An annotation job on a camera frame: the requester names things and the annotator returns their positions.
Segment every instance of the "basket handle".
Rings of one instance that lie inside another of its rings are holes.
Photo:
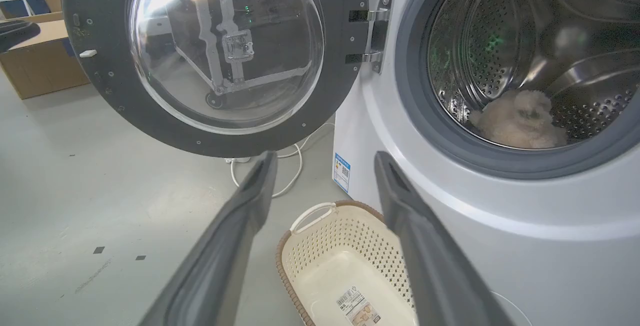
[[[297,229],[298,226],[300,226],[300,224],[302,224],[309,216],[311,216],[311,214],[322,209],[327,209],[327,211],[324,214],[320,215],[320,217],[318,217],[317,219],[310,221],[308,224],[302,226],[302,228],[300,228],[299,230]],[[334,212],[335,209],[336,209],[336,203],[321,203],[321,204],[315,205],[309,208],[308,210],[306,210],[305,212],[303,212],[302,215],[300,215],[293,222],[293,224],[291,224],[291,228],[289,230],[291,231],[292,234],[299,234],[304,230],[310,228],[312,225],[317,224],[325,217],[331,215],[331,213]]]

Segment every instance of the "white washing machine body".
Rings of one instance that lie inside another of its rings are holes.
[[[380,210],[373,160],[388,151],[518,326],[637,325],[640,148],[538,180],[454,161],[420,133],[403,104],[395,44],[411,0],[393,1],[381,73],[363,66],[336,114],[332,178]]]

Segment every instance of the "stainless steel drum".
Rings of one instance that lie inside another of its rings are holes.
[[[509,90],[551,99],[568,143],[600,133],[640,85],[640,0],[445,0],[427,45],[432,89],[469,122]]]

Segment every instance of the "front-load washing machine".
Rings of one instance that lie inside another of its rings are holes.
[[[518,326],[638,324],[640,0],[62,4],[93,84],[151,137],[252,156],[342,104],[334,180],[380,205],[388,151]],[[521,117],[547,113],[562,145],[500,144],[472,122],[524,91],[545,102]]]
[[[336,114],[332,178],[380,206],[388,151],[518,325],[637,325],[640,0],[393,0],[382,70]],[[538,90],[567,145],[471,124]]]

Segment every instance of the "blue sticker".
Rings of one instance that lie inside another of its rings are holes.
[[[333,180],[336,184],[340,185],[346,193],[349,193],[349,177],[352,174],[352,166],[341,158],[338,153],[335,155],[335,162],[333,163]]]

